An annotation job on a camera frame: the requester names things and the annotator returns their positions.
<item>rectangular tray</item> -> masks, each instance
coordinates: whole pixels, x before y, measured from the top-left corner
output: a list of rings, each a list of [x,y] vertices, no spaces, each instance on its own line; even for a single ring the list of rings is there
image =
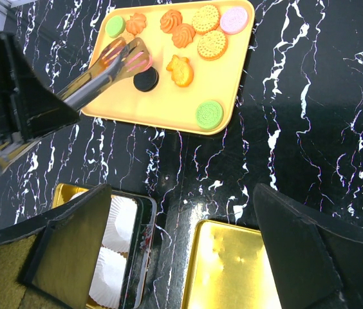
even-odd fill
[[[74,194],[86,192],[88,189],[60,183],[56,187],[52,208],[56,208],[71,200]],[[147,273],[147,264],[150,258],[151,240],[153,238],[154,224],[156,222],[157,204],[152,198],[129,194],[112,190],[112,197],[123,196],[131,198],[137,203],[137,213],[133,236],[130,242],[129,253],[125,255],[127,259],[124,281],[120,295],[119,309],[133,309],[140,306],[146,291],[144,285]],[[104,309],[88,297],[87,309]]]
[[[227,36],[226,53],[214,61],[206,61],[199,56],[197,45],[201,35],[196,34],[193,42],[186,48],[177,48],[173,44],[172,35],[160,29],[160,19],[168,10],[180,11],[183,22],[191,24],[196,11],[209,3],[217,6],[221,14],[233,6],[242,6],[250,16],[250,21],[242,32]],[[134,13],[144,14],[147,18],[147,27],[138,36],[143,39],[153,56],[153,67],[160,76],[157,87],[143,93],[134,87],[133,78],[121,80],[83,108],[83,113],[91,117],[204,135],[212,135],[223,130],[232,117],[252,34],[254,23],[252,4],[247,0],[215,0],[113,10],[101,24],[90,66],[97,60],[103,48],[113,40],[105,32],[107,21],[116,15],[128,20]],[[194,80],[187,88],[178,87],[171,80],[171,72],[166,70],[173,55],[190,59]],[[210,131],[202,129],[196,123],[196,109],[206,100],[216,100],[224,109],[220,125]]]
[[[181,307],[280,308],[261,233],[200,221],[194,233]]]

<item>black marble surface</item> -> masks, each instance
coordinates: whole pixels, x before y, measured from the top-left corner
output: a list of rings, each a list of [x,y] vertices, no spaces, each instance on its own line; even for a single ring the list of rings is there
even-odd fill
[[[58,92],[88,67],[106,13],[164,3],[38,0],[6,30]],[[48,210],[60,182],[151,196],[159,212],[141,308],[179,308],[196,223],[256,227],[256,183],[363,227],[363,0],[252,4],[255,39],[226,130],[207,137],[82,116],[0,177],[0,229]]]

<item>green cookie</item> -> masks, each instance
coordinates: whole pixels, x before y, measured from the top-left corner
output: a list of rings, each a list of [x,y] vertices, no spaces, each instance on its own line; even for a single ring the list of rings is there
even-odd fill
[[[114,16],[110,18],[106,24],[106,33],[109,37],[114,39],[122,34],[125,28],[126,22],[124,21],[124,18],[121,16]]]
[[[204,130],[217,127],[223,120],[223,108],[213,100],[201,103],[196,110],[197,124]]]

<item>metal tongs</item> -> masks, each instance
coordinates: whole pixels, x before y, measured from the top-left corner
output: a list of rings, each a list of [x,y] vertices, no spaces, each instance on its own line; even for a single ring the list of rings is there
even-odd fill
[[[88,71],[66,86],[57,96],[79,111],[114,83],[144,71],[148,62],[149,52],[143,40],[136,38],[127,44],[119,37],[103,49]],[[0,176],[39,141],[40,138],[27,144],[0,144]]]

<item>orange tray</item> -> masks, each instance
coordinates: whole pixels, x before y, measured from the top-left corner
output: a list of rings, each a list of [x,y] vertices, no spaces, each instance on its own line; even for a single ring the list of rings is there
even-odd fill
[[[186,48],[177,48],[173,44],[172,35],[160,29],[160,19],[168,10],[180,11],[183,22],[191,24],[194,13],[208,4],[216,6],[222,15],[233,6],[242,6],[250,17],[247,27],[242,32],[227,36],[226,53],[214,61],[206,61],[199,56],[197,46],[201,35],[196,34],[193,43]],[[214,0],[113,10],[102,22],[90,66],[97,60],[103,48],[113,40],[104,30],[107,21],[116,15],[128,20],[134,13],[144,14],[147,18],[147,27],[138,36],[143,39],[153,56],[153,67],[160,76],[157,87],[144,93],[134,87],[133,78],[121,80],[83,108],[83,113],[91,117],[204,135],[223,130],[232,117],[252,34],[254,7],[247,0]],[[171,72],[166,70],[173,55],[190,59],[194,80],[187,88],[178,87],[171,80]],[[224,109],[220,125],[208,131],[196,123],[196,109],[206,100],[216,100]]]

